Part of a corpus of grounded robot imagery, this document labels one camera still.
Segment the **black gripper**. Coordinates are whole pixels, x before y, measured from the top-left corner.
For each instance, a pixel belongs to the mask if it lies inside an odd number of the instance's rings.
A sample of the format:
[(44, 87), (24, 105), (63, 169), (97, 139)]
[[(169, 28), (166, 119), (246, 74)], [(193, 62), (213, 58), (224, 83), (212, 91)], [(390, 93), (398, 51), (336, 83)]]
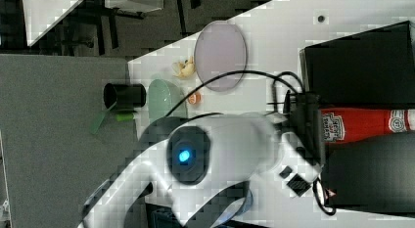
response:
[(288, 127), (299, 137), (302, 146), (295, 150), (311, 165), (326, 163), (326, 147), (323, 139), (320, 96), (313, 92), (285, 95), (283, 114), (288, 117)]

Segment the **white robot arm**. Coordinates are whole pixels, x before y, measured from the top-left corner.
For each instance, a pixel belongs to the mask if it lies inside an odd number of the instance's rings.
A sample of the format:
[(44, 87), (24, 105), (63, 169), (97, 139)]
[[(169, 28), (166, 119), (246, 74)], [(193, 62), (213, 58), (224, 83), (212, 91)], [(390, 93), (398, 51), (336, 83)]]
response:
[(78, 228), (124, 228), (140, 197), (167, 198), (179, 224), (212, 228), (237, 215), (259, 178), (287, 198), (306, 193), (322, 171), (317, 96), (289, 95), (283, 114), (162, 117), (142, 134), (141, 153), (85, 203)]

